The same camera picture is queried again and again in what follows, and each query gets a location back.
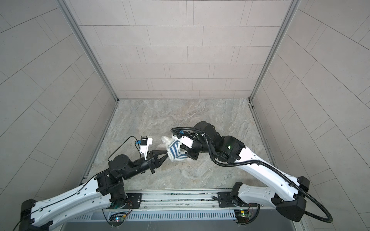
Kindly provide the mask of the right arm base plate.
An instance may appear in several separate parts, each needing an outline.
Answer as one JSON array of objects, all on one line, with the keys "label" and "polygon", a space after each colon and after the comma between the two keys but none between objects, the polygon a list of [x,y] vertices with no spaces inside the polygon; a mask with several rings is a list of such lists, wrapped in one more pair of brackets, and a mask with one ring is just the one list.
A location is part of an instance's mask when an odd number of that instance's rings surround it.
[{"label": "right arm base plate", "polygon": [[258,208],[256,203],[245,203],[237,197],[232,197],[231,192],[218,192],[212,199],[218,202],[220,208]]}]

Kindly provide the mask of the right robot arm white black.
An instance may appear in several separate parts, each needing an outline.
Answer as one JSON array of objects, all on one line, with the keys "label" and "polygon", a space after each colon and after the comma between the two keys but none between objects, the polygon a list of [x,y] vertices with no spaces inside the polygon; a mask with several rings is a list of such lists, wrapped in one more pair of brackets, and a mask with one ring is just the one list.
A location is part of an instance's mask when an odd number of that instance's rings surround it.
[{"label": "right robot arm white black", "polygon": [[261,188],[235,183],[230,193],[235,206],[272,206],[282,216],[296,222],[304,216],[306,200],[297,188],[308,192],[308,178],[296,178],[280,171],[256,155],[243,142],[233,136],[220,135],[213,125],[205,121],[194,127],[173,128],[171,132],[181,142],[181,147],[190,158],[197,159],[199,153],[208,153],[216,165],[238,167],[266,185]]}]

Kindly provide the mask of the white teddy bear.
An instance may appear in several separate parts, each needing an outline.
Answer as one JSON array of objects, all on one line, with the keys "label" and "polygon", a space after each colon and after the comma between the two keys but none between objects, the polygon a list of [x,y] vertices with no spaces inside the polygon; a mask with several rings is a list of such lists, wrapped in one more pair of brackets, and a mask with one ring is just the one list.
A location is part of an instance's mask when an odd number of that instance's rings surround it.
[{"label": "white teddy bear", "polygon": [[173,137],[166,137],[166,136],[162,136],[161,140],[166,148],[173,146],[177,142],[177,140],[175,140]]}]

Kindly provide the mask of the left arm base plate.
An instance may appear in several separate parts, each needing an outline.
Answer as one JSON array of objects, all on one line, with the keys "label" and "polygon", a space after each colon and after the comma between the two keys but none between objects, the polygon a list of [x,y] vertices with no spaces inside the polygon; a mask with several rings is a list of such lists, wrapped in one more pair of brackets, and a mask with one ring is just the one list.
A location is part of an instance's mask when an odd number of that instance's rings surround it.
[{"label": "left arm base plate", "polygon": [[119,199],[112,202],[107,209],[139,209],[142,201],[142,193],[127,193],[125,200]]}]

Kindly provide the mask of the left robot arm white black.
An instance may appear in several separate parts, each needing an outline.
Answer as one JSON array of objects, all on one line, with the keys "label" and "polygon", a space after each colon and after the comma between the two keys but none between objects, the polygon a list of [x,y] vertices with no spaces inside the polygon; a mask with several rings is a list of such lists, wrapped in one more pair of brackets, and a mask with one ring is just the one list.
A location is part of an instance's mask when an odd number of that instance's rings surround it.
[{"label": "left robot arm white black", "polygon": [[126,155],[118,155],[109,161],[107,169],[83,185],[43,201],[24,201],[15,229],[49,231],[80,215],[109,208],[117,201],[124,202],[127,200],[124,181],[147,170],[155,173],[167,158],[167,151],[161,150],[153,150],[147,157],[135,161]]}]

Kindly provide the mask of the blue white striped sweater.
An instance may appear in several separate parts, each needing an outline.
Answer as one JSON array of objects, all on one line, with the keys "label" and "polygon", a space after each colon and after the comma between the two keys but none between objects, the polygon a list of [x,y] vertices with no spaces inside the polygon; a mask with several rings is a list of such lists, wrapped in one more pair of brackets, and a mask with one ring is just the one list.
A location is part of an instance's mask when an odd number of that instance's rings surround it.
[{"label": "blue white striped sweater", "polygon": [[177,140],[170,140],[167,146],[167,153],[171,161],[182,161],[187,159],[188,156],[186,151],[180,148],[181,145],[182,143]]}]

